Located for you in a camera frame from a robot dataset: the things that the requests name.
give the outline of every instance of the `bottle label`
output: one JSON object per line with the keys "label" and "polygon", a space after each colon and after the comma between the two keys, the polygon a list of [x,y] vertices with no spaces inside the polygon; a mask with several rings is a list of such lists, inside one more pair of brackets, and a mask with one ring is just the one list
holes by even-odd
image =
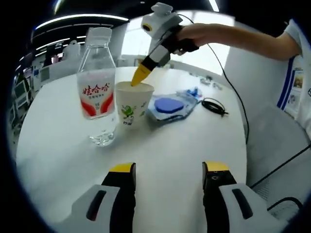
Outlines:
{"label": "bottle label", "polygon": [[114,111],[115,69],[85,71],[77,74],[81,108],[86,118]]}

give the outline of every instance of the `table surface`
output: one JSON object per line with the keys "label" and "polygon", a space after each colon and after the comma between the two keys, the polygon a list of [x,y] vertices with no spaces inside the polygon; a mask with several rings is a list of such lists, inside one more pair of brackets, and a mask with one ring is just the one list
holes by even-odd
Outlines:
{"label": "table surface", "polygon": [[[116,70],[116,82],[129,81],[136,67]],[[46,84],[24,120],[17,146],[17,170],[39,213],[48,224],[65,219],[71,205],[116,164],[136,162],[137,189],[133,232],[206,232],[202,205],[202,162],[220,161],[239,183],[246,181],[246,145],[234,92],[200,83],[175,69],[155,69],[145,80],[154,94],[198,86],[204,97],[229,112],[221,118],[202,105],[188,118],[117,135],[106,148],[90,143],[82,116],[76,75]]]}

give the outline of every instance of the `blue stripe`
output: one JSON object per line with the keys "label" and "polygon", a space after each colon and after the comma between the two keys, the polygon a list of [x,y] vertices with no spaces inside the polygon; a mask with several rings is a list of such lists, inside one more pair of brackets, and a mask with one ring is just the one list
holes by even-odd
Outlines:
{"label": "blue stripe", "polygon": [[295,57],[292,57],[292,58],[288,61],[288,68],[287,68],[285,83],[284,83],[284,86],[283,86],[283,90],[282,90],[280,99],[279,99],[278,102],[277,102],[277,106],[278,106],[279,108],[281,108],[282,103],[284,102],[284,98],[285,98],[285,95],[286,95],[287,90],[288,90],[288,87],[289,87],[289,83],[290,83],[290,79],[291,79],[291,73],[292,73],[292,68],[293,68],[294,58],[295,58]]}
{"label": "blue stripe", "polygon": [[284,108],[285,108],[285,106],[286,106],[286,104],[287,104],[288,98],[289,98],[289,96],[290,96],[290,93],[291,93],[291,90],[292,90],[292,87],[293,87],[293,83],[294,83],[295,72],[296,72],[296,70],[293,70],[293,71],[292,71],[292,77],[291,77],[290,86],[289,86],[289,88],[288,88],[288,92],[287,92],[287,94],[286,94],[286,98],[285,98],[285,100],[284,100],[284,102],[283,102],[283,105],[282,105],[282,108],[281,108],[282,110],[284,110]]}

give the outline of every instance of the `bottle cap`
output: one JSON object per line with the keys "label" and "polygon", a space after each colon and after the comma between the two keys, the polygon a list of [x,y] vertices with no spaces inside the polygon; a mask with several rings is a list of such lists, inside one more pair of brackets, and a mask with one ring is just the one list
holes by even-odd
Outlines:
{"label": "bottle cap", "polygon": [[104,45],[110,41],[111,34],[110,28],[90,28],[86,36],[86,44]]}

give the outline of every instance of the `ceiling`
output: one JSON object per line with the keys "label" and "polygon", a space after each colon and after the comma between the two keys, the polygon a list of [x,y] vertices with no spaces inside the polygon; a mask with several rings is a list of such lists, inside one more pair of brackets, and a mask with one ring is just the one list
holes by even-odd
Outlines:
{"label": "ceiling", "polygon": [[[23,53],[56,40],[74,39],[77,36],[85,35],[87,29],[92,25],[114,28],[126,23],[126,21],[112,18],[84,17],[62,20],[34,30],[36,26],[50,19],[73,14],[107,14],[132,19],[150,13],[150,7],[157,1],[54,0],[45,3],[38,2],[36,3],[36,14],[32,15],[31,21],[27,22],[32,25],[26,33],[27,41]],[[208,0],[163,0],[162,2],[173,6],[175,10],[213,11]],[[271,1],[216,0],[216,2],[220,13],[234,16],[237,21],[274,36],[283,32],[286,26],[284,22],[289,20],[289,15],[284,7],[280,11],[281,6],[276,4],[274,7]]]}

